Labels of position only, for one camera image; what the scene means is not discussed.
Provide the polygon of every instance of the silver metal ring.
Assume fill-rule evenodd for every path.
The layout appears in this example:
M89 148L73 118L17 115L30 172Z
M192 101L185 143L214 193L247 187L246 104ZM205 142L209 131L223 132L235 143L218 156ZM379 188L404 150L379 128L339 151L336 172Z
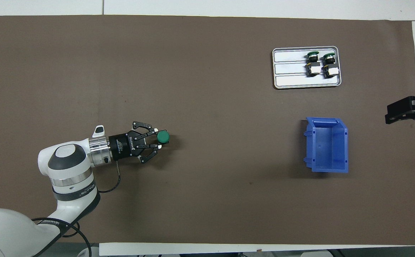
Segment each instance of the silver metal ring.
M106 137L89 138L90 157L95 167L112 161L109 142Z
M82 174L79 174L75 177L70 177L66 179L51 179L52 185L56 187L66 187L71 186L76 183L82 182L92 174L92 169L89 168L88 170L84 171Z

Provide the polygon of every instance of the brown table mat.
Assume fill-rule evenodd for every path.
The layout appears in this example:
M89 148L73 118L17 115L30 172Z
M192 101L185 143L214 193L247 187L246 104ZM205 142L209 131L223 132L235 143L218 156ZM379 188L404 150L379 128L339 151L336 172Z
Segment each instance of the brown table mat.
M343 82L276 90L276 47L335 45ZM81 220L91 242L415 245L409 21L183 16L0 17L0 208L55 210L38 152L97 124L171 134ZM349 129L349 173L306 168L305 117ZM100 189L114 166L95 172ZM70 241L82 241L80 237Z

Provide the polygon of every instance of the black cable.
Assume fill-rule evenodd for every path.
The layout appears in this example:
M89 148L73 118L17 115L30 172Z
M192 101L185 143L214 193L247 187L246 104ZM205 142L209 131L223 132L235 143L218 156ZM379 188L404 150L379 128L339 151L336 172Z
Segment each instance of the black cable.
M77 225L77 229L80 230L81 229L81 225L79 224L79 222L75 223ZM75 231L73 234L70 235L63 235L62 237L72 237L75 236L77 234L77 232Z
M69 226L70 228L74 229L74 231L76 231L82 237L82 239L84 239L85 243L87 244L87 249L89 250L89 257L92 257L92 247L90 246L90 243L87 240L87 237L84 236L84 234L74 225L66 221L59 220L58 218L32 218L32 221L56 221L56 222L60 222L60 223L63 223Z
M340 249L336 249L338 252L339 252L339 254L342 256L342 257L345 257L345 255L341 252L341 250Z
M339 249L327 249L327 251L328 251L328 252L330 252L330 253L331 253L331 255L333 255L334 257L336 257L336 255L334 254L333 250L338 251L338 252L339 252L339 254L340 254L342 257L345 257L345 255L344 255L344 254L341 252L341 250L339 250Z
M331 253L331 255L333 255L333 257L336 257L336 255L334 254L334 252L333 252L333 250L331 250L331 249L326 249L328 252L330 252Z
M117 184L113 188L111 188L110 190L106 190L106 191L98 190L98 192L100 192L100 193L111 192L112 190L116 189L116 187L119 185L119 183L121 182L121 171L119 170L118 161L116 161L116 166L117 166L117 176L118 176Z

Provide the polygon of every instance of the green cylindrical object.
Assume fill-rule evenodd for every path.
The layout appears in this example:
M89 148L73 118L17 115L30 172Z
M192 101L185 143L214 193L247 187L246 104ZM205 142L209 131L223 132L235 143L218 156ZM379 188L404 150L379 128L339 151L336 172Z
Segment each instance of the green cylindrical object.
M160 143L168 143L170 141L170 134L165 130L159 131L157 134L157 140Z

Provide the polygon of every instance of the white table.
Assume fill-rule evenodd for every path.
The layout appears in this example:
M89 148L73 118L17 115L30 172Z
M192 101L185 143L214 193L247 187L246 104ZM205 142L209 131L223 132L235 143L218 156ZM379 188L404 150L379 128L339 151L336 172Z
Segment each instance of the white table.
M310 6L326 6L325 12ZM183 15L349 20L412 21L415 42L415 0L0 0L2 15ZM382 245L254 245L102 243L101 255L254 252L333 248L391 247Z

